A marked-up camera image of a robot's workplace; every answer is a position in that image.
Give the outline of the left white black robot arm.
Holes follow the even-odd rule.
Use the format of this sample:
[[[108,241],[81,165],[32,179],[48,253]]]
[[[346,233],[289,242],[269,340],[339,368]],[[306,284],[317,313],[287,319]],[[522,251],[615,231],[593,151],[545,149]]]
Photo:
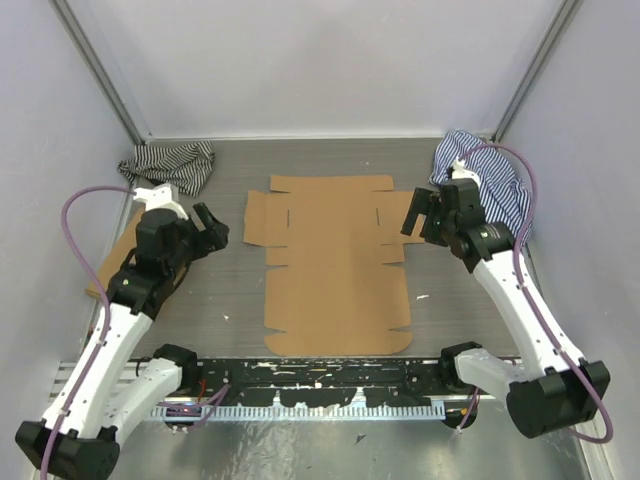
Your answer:
[[[200,226],[175,207],[142,214],[136,245],[111,278],[108,304],[66,385],[40,420],[19,426],[16,444],[43,476],[108,478],[126,439],[154,407],[171,393],[187,397],[200,387],[196,353],[165,344],[131,385],[113,393],[134,348],[191,264],[228,244],[228,226],[203,203],[193,209]]]

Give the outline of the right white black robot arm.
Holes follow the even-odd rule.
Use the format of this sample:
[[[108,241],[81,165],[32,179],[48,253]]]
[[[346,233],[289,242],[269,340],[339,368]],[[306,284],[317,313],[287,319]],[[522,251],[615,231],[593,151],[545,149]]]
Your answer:
[[[559,327],[509,228],[487,221],[477,183],[456,179],[437,190],[415,189],[402,234],[411,235],[420,216],[420,237],[464,263],[498,309],[521,359],[510,364],[476,342],[444,348],[437,365],[442,387],[455,395],[475,387],[503,401],[527,438],[603,415],[609,370],[588,361]]]

